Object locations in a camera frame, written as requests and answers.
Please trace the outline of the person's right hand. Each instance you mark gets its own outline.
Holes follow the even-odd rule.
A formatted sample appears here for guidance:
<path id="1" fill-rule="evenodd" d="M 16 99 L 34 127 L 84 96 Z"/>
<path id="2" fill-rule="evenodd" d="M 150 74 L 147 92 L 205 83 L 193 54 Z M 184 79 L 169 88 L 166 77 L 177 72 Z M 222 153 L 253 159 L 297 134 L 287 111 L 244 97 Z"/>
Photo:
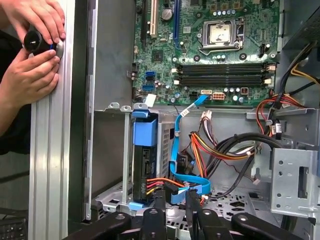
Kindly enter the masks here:
<path id="1" fill-rule="evenodd" d="M 3 75 L 0 102 L 17 109 L 47 96 L 59 81 L 59 64 L 53 49 L 29 57 L 22 48 Z"/>

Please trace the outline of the person's left hand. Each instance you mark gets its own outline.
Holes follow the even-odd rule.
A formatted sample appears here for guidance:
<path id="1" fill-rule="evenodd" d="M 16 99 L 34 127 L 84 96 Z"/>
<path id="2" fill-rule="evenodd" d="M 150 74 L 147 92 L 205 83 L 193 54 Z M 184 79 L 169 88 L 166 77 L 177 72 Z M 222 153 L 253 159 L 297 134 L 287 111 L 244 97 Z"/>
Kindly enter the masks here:
<path id="1" fill-rule="evenodd" d="M 0 2 L 0 27 L 9 24 L 19 40 L 24 38 L 30 26 L 40 32 L 48 44 L 66 38 L 65 13 L 57 0 L 2 0 Z"/>

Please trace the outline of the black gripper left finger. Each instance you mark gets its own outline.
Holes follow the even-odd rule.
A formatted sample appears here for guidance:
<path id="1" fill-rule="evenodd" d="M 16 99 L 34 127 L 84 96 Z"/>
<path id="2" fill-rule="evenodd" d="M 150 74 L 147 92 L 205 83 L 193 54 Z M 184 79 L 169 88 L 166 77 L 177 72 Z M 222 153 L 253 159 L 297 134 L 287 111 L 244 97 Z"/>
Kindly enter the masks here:
<path id="1" fill-rule="evenodd" d="M 166 240 L 166 194 L 156 190 L 153 207 L 144 208 L 135 217 L 113 212 L 85 226 L 66 240 Z"/>

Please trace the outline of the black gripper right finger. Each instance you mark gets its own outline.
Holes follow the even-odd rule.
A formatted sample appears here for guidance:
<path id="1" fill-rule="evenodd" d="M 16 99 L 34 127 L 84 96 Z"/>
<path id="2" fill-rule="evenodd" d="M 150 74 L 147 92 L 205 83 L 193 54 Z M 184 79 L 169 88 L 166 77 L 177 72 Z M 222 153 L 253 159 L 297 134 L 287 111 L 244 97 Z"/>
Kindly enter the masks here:
<path id="1" fill-rule="evenodd" d="M 231 218 L 231 228 L 218 214 L 202 208 L 195 189 L 185 193 L 185 216 L 192 240 L 297 240 L 298 236 L 249 213 Z"/>

